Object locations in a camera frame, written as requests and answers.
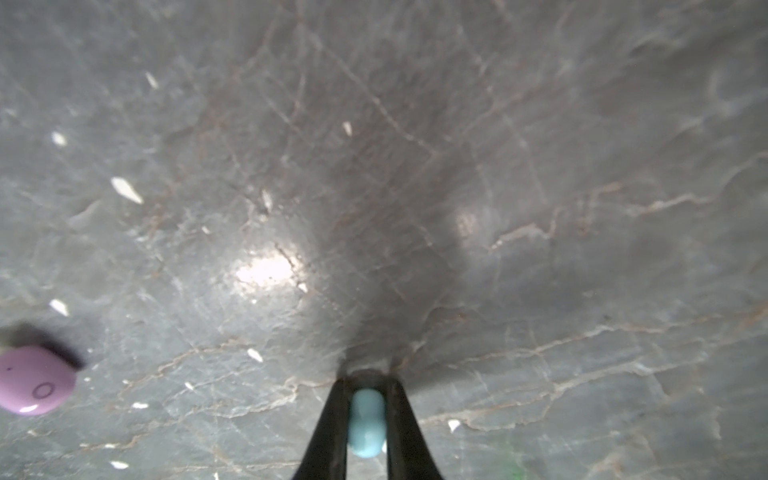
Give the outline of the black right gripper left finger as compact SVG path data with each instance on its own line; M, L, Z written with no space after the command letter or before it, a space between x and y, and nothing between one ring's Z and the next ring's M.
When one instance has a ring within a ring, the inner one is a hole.
M293 480L345 480L350 390L344 379L332 386Z

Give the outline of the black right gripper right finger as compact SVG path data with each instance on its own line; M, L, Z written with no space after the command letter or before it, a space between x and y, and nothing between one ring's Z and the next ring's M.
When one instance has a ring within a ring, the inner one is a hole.
M402 383L385 380L389 480L443 480Z

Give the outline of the blue earbud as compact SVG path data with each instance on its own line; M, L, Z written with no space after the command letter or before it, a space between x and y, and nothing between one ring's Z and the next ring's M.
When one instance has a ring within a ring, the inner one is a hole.
M386 442L385 398L374 389L356 391L350 402L348 445L354 455L369 459L379 455Z

